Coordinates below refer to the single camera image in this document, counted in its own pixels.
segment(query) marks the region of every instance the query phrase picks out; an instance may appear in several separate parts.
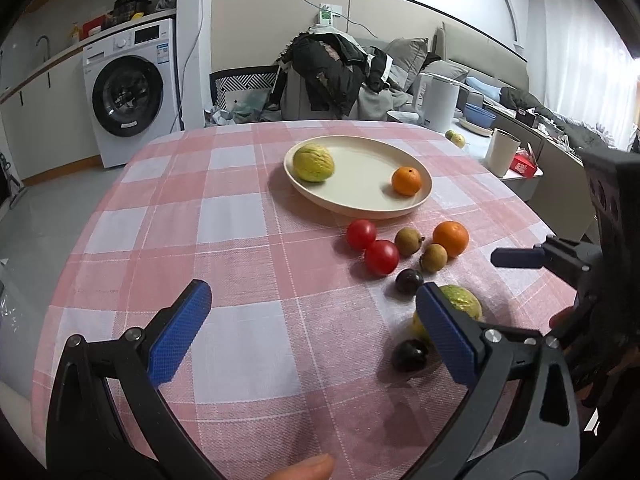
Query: orange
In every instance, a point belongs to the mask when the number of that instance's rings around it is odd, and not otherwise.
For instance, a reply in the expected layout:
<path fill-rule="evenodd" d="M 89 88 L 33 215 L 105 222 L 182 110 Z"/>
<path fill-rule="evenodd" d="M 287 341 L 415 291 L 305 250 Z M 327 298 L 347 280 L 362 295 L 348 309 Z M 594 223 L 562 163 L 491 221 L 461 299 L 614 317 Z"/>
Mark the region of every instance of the orange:
<path fill-rule="evenodd" d="M 403 166 L 399 168 L 391 177 L 391 185 L 396 193 L 404 196 L 413 196 L 422 187 L 422 178 L 415 168 Z"/>
<path fill-rule="evenodd" d="M 433 243 L 443 246 L 449 258 L 455 258 L 469 245 L 469 232 L 459 222 L 443 222 L 433 230 Z"/>

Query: white kettle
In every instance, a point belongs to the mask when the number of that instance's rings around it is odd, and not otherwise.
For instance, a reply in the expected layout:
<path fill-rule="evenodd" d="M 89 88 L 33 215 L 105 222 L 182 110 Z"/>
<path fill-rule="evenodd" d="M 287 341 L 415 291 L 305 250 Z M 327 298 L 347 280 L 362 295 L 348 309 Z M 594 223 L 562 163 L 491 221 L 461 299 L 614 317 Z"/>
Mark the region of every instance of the white kettle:
<path fill-rule="evenodd" d="M 423 93 L 422 105 L 419 105 Z M 418 74 L 412 103 L 412 109 L 419 115 L 418 124 L 445 134 L 451 129 L 459 93 L 460 83 L 453 79 L 437 74 Z"/>

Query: blanket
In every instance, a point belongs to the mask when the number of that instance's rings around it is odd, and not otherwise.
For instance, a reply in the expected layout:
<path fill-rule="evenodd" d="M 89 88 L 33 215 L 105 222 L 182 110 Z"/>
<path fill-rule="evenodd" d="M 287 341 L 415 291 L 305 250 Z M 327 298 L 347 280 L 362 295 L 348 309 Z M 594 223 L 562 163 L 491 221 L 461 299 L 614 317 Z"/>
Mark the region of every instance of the blanket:
<path fill-rule="evenodd" d="M 505 86 L 500 90 L 500 104 L 509 110 L 517 110 L 518 108 L 531 110 L 533 108 L 534 113 L 549 119 L 559 130 L 564 132 L 569 139 L 569 146 L 577 153 L 578 148 L 608 148 L 607 143 L 596 131 L 588 128 L 584 123 L 569 121 L 568 118 L 558 116 L 528 92 Z"/>

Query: hand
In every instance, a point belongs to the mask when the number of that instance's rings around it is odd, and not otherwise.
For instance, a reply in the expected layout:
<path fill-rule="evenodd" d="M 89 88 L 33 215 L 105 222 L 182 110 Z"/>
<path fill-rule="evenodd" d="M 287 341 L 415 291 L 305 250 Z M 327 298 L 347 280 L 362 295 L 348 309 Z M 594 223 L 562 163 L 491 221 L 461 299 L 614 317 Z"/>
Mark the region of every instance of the hand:
<path fill-rule="evenodd" d="M 313 456 L 276 471 L 265 480 L 329 480 L 334 472 L 334 466 L 335 462 L 331 455 Z"/>
<path fill-rule="evenodd" d="M 560 324 L 562 324 L 562 322 L 567 320 L 569 316 L 571 316 L 573 311 L 574 311 L 574 308 L 570 306 L 564 310 L 561 310 L 555 316 L 552 316 L 551 319 L 549 319 L 549 328 L 553 330 L 556 327 L 558 327 Z M 607 373 L 607 375 L 611 376 L 613 374 L 617 374 L 618 372 L 621 372 L 622 370 L 625 370 L 626 368 L 635 368 L 638 366 L 640 366 L 640 349 L 638 349 L 638 347 L 636 346 L 636 347 L 630 348 L 622 357 L 620 364 L 618 364 L 618 366 L 616 366 L 615 368 L 612 368 Z M 591 391 L 591 386 L 587 386 L 581 389 L 577 393 L 577 396 L 579 399 L 584 400 L 589 396 L 590 391 Z"/>

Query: washing machine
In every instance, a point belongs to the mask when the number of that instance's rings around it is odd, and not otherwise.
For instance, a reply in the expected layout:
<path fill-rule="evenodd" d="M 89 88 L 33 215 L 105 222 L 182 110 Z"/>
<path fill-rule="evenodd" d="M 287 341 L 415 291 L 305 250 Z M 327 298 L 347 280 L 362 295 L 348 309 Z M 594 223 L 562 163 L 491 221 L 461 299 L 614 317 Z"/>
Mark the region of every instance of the washing machine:
<path fill-rule="evenodd" d="M 180 129 L 174 20 L 145 23 L 82 51 L 84 85 L 105 168 Z"/>

